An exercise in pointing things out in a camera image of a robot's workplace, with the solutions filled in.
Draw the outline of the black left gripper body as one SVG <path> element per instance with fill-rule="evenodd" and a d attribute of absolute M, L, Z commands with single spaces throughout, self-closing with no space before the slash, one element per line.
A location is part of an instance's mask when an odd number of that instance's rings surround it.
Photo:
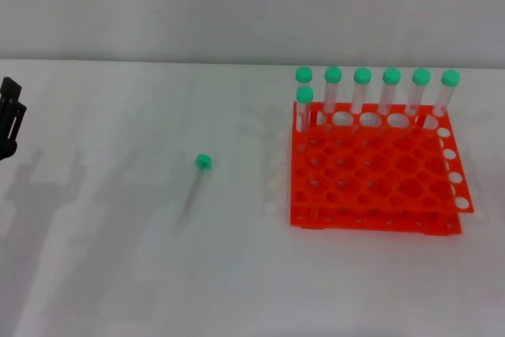
<path fill-rule="evenodd" d="M 17 150 L 17 139 L 10 142 L 7 139 L 6 117 L 1 117 L 1 159 L 11 157 Z"/>

